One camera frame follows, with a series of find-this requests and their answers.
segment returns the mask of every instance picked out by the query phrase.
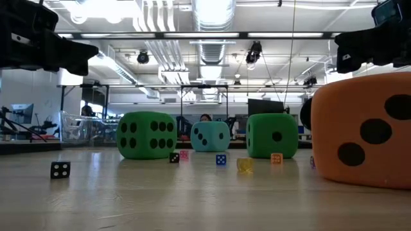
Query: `small black dice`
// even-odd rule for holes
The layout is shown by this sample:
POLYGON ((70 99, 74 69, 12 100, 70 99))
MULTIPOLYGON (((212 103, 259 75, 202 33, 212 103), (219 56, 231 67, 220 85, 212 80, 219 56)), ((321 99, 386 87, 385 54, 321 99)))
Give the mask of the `small black dice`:
POLYGON ((51 163, 51 179, 68 178, 70 176, 70 161, 53 161, 51 163))
POLYGON ((180 162, 180 154, 178 153, 170 153, 168 158, 170 159, 170 163, 180 162))

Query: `camera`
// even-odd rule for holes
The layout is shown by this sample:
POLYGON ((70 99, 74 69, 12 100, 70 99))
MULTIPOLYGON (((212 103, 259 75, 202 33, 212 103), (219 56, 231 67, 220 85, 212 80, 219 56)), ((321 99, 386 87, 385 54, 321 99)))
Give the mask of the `camera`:
POLYGON ((139 64, 147 64, 148 61, 150 61, 150 59, 148 58, 147 51, 140 51, 137 62, 139 62, 139 64))
POLYGON ((95 46, 67 40, 54 30, 58 15, 28 0, 0 2, 0 68, 57 72, 86 76, 88 60, 98 54, 95 46))
POLYGON ((338 45, 337 71, 345 74, 361 68, 364 62, 374 65, 411 64, 411 1, 387 0, 371 12, 375 27, 341 33, 338 45))

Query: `translucent yellow dice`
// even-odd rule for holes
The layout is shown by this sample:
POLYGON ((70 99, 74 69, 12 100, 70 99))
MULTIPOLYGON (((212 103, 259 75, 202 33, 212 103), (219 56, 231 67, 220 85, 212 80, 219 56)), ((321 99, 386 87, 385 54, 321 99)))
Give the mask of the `translucent yellow dice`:
POLYGON ((238 158, 237 169, 241 173, 252 173, 254 160, 252 158, 238 158))

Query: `dice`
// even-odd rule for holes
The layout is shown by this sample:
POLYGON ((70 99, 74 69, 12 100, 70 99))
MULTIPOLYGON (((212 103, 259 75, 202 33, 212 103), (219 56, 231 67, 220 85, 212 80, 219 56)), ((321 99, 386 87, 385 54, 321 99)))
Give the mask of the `dice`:
POLYGON ((216 155, 216 164, 219 166, 224 166, 227 164, 227 156, 225 154, 216 155))
POLYGON ((187 150, 181 150, 180 151, 180 159, 188 160, 188 151, 187 150))
POLYGON ((196 151, 225 151, 230 145, 230 131, 225 122, 197 122, 191 128, 191 145, 196 151))
POLYGON ((271 164, 283 164, 283 154, 282 153, 272 153, 271 154, 271 164))
POLYGON ((170 153, 168 158, 169 158, 170 163, 180 162, 180 154, 178 154, 178 153, 170 153))
POLYGON ((237 170, 240 173, 252 173, 253 165, 254 165, 254 160, 252 158, 238 158, 237 159, 237 170))
POLYGON ((314 162, 314 157, 313 156, 310 157, 310 165, 311 165, 312 169, 315 169, 315 162, 314 162))
POLYGON ((68 178, 70 176, 70 168, 70 161, 53 161, 50 168, 50 178, 68 178))
POLYGON ((159 112, 130 112, 117 128, 117 147, 122 156, 148 160, 167 158, 177 142, 173 118, 159 112))
POLYGON ((410 77, 410 72, 362 76, 315 92, 311 133, 321 176, 349 184, 411 189, 410 77))
POLYGON ((298 126, 289 114, 256 114, 247 121, 247 151, 252 158, 282 153, 292 158, 298 148, 298 126))

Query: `teal foam dice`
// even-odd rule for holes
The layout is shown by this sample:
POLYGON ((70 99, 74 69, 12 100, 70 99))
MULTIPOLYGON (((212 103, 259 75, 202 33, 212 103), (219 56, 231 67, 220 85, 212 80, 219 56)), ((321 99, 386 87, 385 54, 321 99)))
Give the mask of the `teal foam dice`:
POLYGON ((292 158, 298 148, 298 126, 288 114, 256 114, 247 121, 247 150, 252 158, 282 153, 292 158))
POLYGON ((197 122, 191 128, 190 140, 196 151, 225 151, 230 145, 230 130, 225 122, 197 122))

